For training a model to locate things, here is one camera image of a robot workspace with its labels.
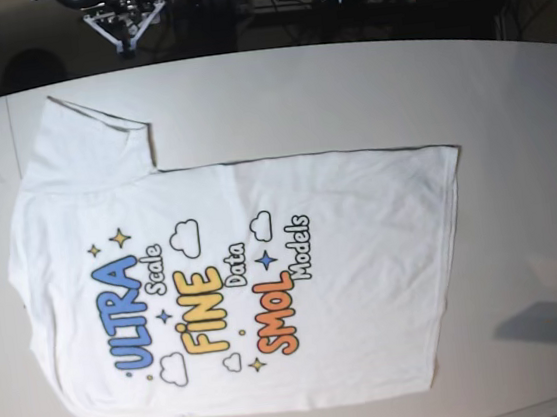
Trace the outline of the white printed T-shirt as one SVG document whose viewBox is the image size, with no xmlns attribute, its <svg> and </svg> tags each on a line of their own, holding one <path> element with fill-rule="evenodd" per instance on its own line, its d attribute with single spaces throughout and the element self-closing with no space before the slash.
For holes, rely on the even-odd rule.
<svg viewBox="0 0 557 417">
<path fill-rule="evenodd" d="M 308 411 L 432 386 L 455 146 L 163 171 L 143 122 L 44 104 L 8 277 L 76 417 Z"/>
</svg>

